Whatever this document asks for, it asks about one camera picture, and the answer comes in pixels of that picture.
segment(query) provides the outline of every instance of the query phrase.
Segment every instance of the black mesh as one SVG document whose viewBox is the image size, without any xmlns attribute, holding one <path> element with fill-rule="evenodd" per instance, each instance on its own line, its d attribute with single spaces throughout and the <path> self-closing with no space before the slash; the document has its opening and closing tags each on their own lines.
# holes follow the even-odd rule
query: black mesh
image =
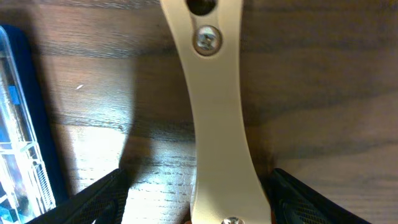
<svg viewBox="0 0 398 224">
<path fill-rule="evenodd" d="M 116 169 L 68 202 L 30 223 L 121 223 L 130 183 L 125 171 Z"/>
<path fill-rule="evenodd" d="M 368 223 L 282 169 L 274 169 L 261 183 L 277 224 Z"/>
</svg>

